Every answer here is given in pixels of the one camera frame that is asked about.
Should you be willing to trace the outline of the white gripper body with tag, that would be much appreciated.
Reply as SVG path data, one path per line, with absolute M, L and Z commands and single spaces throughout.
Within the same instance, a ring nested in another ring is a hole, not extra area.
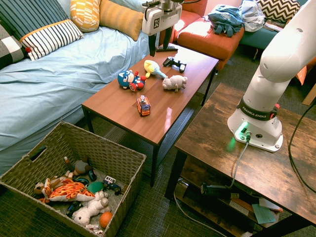
M 181 17 L 181 0 L 152 0 L 142 4 L 142 31 L 151 36 L 175 25 Z

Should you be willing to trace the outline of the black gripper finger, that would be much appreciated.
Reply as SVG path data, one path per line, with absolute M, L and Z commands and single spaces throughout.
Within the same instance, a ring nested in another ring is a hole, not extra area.
M 167 49 L 169 42 L 170 42 L 170 39 L 171 39 L 171 36 L 172 36 L 172 33 L 173 33 L 173 26 L 165 29 L 165 36 L 163 39 L 163 49 Z
M 156 53 L 156 37 L 156 34 L 149 36 L 149 50 L 152 57 L 154 57 Z

